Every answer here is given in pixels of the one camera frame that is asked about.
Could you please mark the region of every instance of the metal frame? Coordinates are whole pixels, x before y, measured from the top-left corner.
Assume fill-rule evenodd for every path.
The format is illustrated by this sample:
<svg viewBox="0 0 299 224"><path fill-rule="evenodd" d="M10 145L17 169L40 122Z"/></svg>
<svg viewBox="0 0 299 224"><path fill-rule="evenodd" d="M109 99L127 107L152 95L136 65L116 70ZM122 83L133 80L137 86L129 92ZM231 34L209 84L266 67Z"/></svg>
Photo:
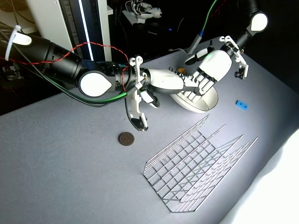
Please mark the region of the metal frame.
<svg viewBox="0 0 299 224"><path fill-rule="evenodd" d="M208 115L163 148L145 164L143 175L171 212L193 212L251 148L252 142L232 150L244 135L214 147L199 129Z"/></svg>

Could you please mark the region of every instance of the blue block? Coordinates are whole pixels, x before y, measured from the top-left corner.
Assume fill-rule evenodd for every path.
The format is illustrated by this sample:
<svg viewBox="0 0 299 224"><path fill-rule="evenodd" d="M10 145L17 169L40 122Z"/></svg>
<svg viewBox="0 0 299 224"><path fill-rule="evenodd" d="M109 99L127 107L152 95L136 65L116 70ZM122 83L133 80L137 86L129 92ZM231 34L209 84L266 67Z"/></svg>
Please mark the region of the blue block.
<svg viewBox="0 0 299 224"><path fill-rule="evenodd" d="M240 100L238 100L238 101L236 102L236 105L237 105L238 107L242 108L242 109L245 110L245 111L248 109L248 105L247 105L246 103L243 103L243 102L240 101Z"/></svg>

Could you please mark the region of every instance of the dish rack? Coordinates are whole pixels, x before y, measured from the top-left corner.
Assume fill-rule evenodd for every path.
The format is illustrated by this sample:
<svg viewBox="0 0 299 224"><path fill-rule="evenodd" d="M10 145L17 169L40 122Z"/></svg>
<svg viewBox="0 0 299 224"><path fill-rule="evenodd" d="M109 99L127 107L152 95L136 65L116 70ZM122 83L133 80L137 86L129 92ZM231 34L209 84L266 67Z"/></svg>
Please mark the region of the dish rack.
<svg viewBox="0 0 299 224"><path fill-rule="evenodd" d="M220 147L214 147L209 140L225 125L206 138L199 129L208 116L145 164L144 177L171 212L198 210L257 140L234 150L233 147L244 137L241 135Z"/></svg>

